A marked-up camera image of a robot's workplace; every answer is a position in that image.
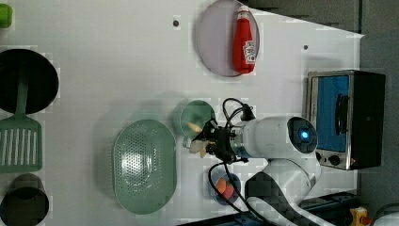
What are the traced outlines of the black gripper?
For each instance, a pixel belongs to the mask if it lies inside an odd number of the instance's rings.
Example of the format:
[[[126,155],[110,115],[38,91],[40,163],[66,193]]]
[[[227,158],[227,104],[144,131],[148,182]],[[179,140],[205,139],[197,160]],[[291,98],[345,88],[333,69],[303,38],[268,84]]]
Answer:
[[[195,136],[195,140],[215,141],[215,144],[206,146],[206,153],[216,156],[219,160],[231,164],[236,159],[236,154],[230,144],[231,133],[229,128],[218,127],[215,118],[208,120],[202,131]]]

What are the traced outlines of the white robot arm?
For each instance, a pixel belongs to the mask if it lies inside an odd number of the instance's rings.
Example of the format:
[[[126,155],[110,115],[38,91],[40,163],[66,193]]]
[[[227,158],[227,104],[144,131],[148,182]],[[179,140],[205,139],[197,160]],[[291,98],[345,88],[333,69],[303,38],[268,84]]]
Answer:
[[[322,175],[316,158],[317,133],[300,117],[269,117],[221,127],[214,119],[187,145],[190,153],[211,154],[231,164],[261,158],[266,167],[245,182],[244,203],[252,215],[274,226],[335,226],[299,205]]]

